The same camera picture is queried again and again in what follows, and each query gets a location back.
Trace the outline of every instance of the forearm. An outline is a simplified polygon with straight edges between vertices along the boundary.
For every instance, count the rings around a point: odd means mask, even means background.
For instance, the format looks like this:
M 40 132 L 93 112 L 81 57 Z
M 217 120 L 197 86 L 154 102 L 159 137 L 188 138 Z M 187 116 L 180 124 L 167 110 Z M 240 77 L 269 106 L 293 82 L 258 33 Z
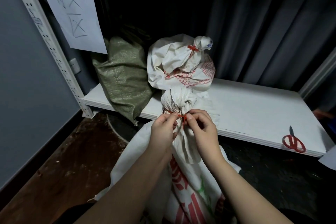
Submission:
M 76 224 L 139 222 L 145 203 L 166 165 L 165 160 L 146 150 Z
M 208 165 L 242 224 L 292 223 L 243 179 L 224 158 Z

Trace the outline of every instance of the shelf board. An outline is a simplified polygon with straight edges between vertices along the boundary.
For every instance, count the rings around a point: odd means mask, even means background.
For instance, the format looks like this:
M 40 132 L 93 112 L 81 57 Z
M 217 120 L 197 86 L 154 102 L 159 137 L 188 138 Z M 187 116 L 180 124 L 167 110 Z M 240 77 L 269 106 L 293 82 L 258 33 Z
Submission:
M 290 150 L 282 144 L 282 137 L 289 134 L 292 126 L 306 147 L 306 155 L 320 157 L 334 146 L 297 92 L 214 79 L 208 93 L 220 113 L 219 135 Z M 100 84 L 82 101 L 114 111 Z M 161 111 L 160 95 L 155 95 L 140 117 L 154 120 Z

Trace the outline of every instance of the scissors handle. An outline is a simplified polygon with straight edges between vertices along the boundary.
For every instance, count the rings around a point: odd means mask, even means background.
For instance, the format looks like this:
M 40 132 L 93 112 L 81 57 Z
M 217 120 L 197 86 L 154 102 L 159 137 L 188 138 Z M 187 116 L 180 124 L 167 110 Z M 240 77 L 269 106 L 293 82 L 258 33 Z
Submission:
M 286 143 L 286 137 L 288 137 L 288 140 L 289 140 L 289 145 Z M 300 143 L 302 149 L 299 149 L 297 147 L 297 143 Z M 292 150 L 295 150 L 299 153 L 304 153 L 306 152 L 306 147 L 305 145 L 300 141 L 300 139 L 298 139 L 296 136 L 292 136 L 292 135 L 287 135 L 287 136 L 284 136 L 282 138 L 282 143 L 289 149 L 292 149 Z

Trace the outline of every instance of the left hand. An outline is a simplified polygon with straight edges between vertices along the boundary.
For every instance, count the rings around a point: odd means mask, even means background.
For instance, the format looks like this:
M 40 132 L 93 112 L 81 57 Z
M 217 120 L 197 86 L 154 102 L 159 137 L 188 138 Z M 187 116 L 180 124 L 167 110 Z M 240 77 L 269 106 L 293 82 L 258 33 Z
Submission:
M 162 114 L 153 123 L 150 132 L 148 150 L 152 151 L 159 160 L 169 162 L 172 156 L 171 144 L 177 133 L 173 130 L 177 126 L 177 113 Z

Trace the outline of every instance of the scissors blade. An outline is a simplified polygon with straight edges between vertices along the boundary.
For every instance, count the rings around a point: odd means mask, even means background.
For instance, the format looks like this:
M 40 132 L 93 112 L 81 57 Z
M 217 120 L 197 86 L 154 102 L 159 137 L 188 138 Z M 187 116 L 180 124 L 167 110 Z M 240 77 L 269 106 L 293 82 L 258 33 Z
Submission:
M 294 131 L 293 131 L 293 128 L 292 126 L 289 126 L 289 134 L 294 137 Z

